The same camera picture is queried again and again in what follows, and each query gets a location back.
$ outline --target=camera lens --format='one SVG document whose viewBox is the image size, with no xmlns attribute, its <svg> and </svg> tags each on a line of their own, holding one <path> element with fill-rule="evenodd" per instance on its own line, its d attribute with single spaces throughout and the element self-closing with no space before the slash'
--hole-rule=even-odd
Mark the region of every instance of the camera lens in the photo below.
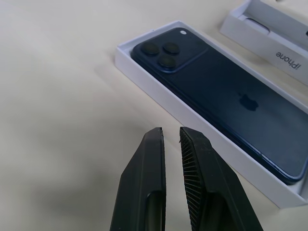
<svg viewBox="0 0 308 231">
<path fill-rule="evenodd" d="M 159 53 L 159 48 L 152 42 L 142 44 L 141 50 L 146 55 L 157 55 Z"/>
<path fill-rule="evenodd" d="M 164 50 L 170 54 L 178 54 L 180 52 L 180 48 L 177 44 L 173 42 L 167 42 L 163 45 Z"/>
<path fill-rule="evenodd" d="M 173 68 L 175 67 L 177 64 L 175 62 L 175 59 L 172 58 L 170 55 L 162 55 L 159 57 L 158 59 L 158 63 L 166 68 Z"/>
</svg>

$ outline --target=blue iphone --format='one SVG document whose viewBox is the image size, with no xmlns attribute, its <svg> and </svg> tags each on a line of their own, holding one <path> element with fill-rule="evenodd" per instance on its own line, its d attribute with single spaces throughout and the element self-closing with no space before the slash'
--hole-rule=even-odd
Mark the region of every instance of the blue iphone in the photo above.
<svg viewBox="0 0 308 231">
<path fill-rule="evenodd" d="M 138 44 L 131 57 L 286 184 L 308 162 L 308 115 L 185 28 Z"/>
</svg>

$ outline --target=phone back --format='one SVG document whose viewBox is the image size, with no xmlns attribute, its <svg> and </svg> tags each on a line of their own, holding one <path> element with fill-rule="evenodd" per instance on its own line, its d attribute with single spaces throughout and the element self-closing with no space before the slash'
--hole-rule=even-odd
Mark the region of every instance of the phone back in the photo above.
<svg viewBox="0 0 308 231">
<path fill-rule="evenodd" d="M 308 115 L 202 39 L 174 28 L 131 57 L 283 182 L 303 178 Z"/>
</svg>

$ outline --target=white table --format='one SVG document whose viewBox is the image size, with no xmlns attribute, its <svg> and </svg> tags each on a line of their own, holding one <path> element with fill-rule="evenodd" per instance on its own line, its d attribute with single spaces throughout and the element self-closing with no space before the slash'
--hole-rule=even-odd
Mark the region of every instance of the white table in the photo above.
<svg viewBox="0 0 308 231">
<path fill-rule="evenodd" d="M 114 67 L 114 51 L 180 19 L 267 71 L 218 32 L 240 3 L 1 0 L 0 230 L 109 230 L 120 175 L 154 127 L 165 136 L 166 231 L 191 230 L 180 123 Z M 308 104 L 307 87 L 278 70 L 269 78 Z M 239 178 L 265 231 L 307 230 L 308 206 L 279 210 Z"/>
</svg>

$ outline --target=phone box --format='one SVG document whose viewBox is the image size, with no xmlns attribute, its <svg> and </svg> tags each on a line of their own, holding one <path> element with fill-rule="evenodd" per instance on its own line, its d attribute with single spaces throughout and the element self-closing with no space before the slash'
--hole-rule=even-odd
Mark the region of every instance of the phone box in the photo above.
<svg viewBox="0 0 308 231">
<path fill-rule="evenodd" d="M 247 0 L 230 12 L 220 32 L 308 85 L 308 23 Z"/>
<path fill-rule="evenodd" d="M 197 32 L 180 21 L 165 25 L 157 30 L 152 30 L 133 40 L 118 45 L 115 55 L 116 67 L 157 103 L 165 108 L 171 115 L 173 115 L 181 124 L 198 130 L 209 138 L 219 155 L 279 208 L 307 204 L 308 182 L 306 182 L 305 179 L 293 186 L 287 186 L 284 184 L 131 59 L 130 52 L 137 44 L 176 27 L 183 27 L 190 30 L 196 36 L 200 37 L 206 43 L 233 60 L 250 74 L 269 85 L 269 81 L 267 81 L 264 76 L 246 66 L 243 62 L 232 55 L 231 52 L 225 51 L 216 45 L 214 40 L 209 36 Z M 281 95 L 285 94 L 283 96 L 287 99 L 292 99 L 292 97 L 288 96 L 287 93 L 284 93 L 281 90 L 277 90 L 277 92 Z"/>
</svg>

